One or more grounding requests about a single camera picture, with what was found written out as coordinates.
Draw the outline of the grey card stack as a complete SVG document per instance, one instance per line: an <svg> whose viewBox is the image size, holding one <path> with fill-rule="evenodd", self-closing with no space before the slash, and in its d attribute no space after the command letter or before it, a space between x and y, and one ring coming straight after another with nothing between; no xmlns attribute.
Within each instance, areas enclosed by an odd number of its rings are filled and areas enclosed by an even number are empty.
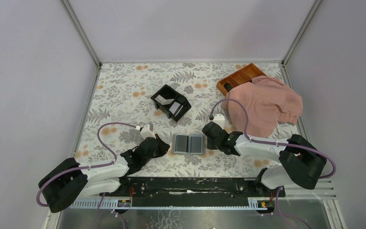
<svg viewBox="0 0 366 229"><path fill-rule="evenodd" d="M203 155L205 141L202 135L174 135L172 152L178 155Z"/></svg>

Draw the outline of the stack of cards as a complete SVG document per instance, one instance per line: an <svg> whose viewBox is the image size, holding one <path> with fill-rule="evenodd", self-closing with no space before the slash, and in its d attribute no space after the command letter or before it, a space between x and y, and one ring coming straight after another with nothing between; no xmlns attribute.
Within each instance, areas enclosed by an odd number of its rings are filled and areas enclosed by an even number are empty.
<svg viewBox="0 0 366 229"><path fill-rule="evenodd" d="M181 102L175 99L165 99L161 95L155 97L155 103L159 106L159 109L170 115L177 115L183 108Z"/></svg>

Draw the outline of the black card holder box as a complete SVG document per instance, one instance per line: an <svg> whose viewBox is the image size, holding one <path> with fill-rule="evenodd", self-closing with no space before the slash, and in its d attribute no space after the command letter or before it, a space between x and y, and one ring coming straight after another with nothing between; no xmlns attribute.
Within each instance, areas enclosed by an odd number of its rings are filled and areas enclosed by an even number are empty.
<svg viewBox="0 0 366 229"><path fill-rule="evenodd" d="M161 110L175 122L178 122L192 107L183 94L167 84L153 94L151 100L157 110Z"/></svg>

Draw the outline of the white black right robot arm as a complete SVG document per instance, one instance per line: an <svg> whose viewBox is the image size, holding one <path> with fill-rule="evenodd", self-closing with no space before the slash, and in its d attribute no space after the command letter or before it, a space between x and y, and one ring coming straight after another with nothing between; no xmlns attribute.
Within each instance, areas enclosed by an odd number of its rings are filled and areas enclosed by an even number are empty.
<svg viewBox="0 0 366 229"><path fill-rule="evenodd" d="M202 132L218 150L227 155L253 156L280 163L278 167L263 169L257 176L254 190L262 197L277 187L289 184L314 189L327 163L327 158L300 135L272 141L246 137L240 131L228 133L215 122L209 122Z"/></svg>

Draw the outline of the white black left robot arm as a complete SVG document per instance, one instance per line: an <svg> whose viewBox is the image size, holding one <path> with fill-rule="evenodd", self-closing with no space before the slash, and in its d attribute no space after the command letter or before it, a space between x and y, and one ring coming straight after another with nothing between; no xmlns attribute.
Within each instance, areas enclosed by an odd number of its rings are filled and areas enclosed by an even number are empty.
<svg viewBox="0 0 366 229"><path fill-rule="evenodd" d="M67 158L38 183L36 201L57 213L77 198L112 192L123 196L129 189L125 177L139 172L151 159L164 156L169 149L170 145L155 135L115 159L83 165L73 157Z"/></svg>

